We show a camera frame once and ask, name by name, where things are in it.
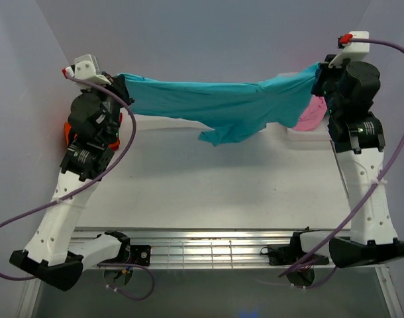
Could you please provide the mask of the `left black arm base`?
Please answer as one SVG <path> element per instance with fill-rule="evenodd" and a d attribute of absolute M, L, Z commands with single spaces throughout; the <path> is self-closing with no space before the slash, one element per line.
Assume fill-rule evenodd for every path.
<path fill-rule="evenodd" d="M 152 247 L 150 245 L 132 244 L 123 250 L 123 254 L 110 260 L 104 260 L 98 263 L 98 266 L 110 266 L 112 264 L 129 265 L 136 264 L 139 266 L 149 266 L 151 259 Z"/>

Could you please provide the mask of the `turquoise t shirt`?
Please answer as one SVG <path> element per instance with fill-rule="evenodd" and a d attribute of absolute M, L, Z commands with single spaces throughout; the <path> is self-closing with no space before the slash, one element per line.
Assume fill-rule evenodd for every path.
<path fill-rule="evenodd" d="M 196 121 L 208 127 L 199 140 L 214 146 L 238 143 L 279 123 L 293 128 L 308 108 L 319 69 L 251 83 L 160 81 L 125 74 L 137 115 Z"/>

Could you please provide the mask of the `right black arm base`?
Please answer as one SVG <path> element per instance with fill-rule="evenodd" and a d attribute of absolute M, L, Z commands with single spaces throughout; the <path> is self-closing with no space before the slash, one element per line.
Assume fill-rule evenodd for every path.
<path fill-rule="evenodd" d="M 260 255 L 268 258 L 269 265 L 285 266 L 293 264 L 306 255 L 306 253 L 300 248 L 293 248 L 289 245 L 269 244 L 261 248 Z M 311 265 L 328 265 L 329 259 L 327 256 L 319 256 L 314 254 L 307 261 L 305 261 L 305 264 L 307 263 L 311 263 Z"/>

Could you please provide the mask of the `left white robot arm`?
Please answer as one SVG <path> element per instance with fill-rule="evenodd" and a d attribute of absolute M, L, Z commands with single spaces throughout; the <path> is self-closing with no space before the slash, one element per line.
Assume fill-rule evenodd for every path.
<path fill-rule="evenodd" d="M 101 262 L 121 265 L 130 258 L 130 239 L 106 231 L 76 248 L 70 239 L 87 201 L 115 163 L 119 147 L 121 108 L 133 99 L 122 75 L 108 77 L 99 89 L 81 89 L 65 125 L 67 150 L 60 164 L 51 206 L 46 208 L 34 236 L 9 262 L 62 291 L 71 289 L 86 269 Z"/>

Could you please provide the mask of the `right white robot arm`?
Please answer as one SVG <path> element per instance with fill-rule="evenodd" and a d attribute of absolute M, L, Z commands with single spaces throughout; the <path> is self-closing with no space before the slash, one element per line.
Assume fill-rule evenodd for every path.
<path fill-rule="evenodd" d="M 330 258 L 337 268 L 385 264 L 404 258 L 404 241 L 391 221 L 383 164 L 385 137 L 381 121 L 371 112 L 380 89 L 380 72 L 367 62 L 321 62 L 312 94 L 325 99 L 328 133 L 342 173 L 350 214 L 331 232 L 295 232 L 287 273 L 312 261 Z"/>

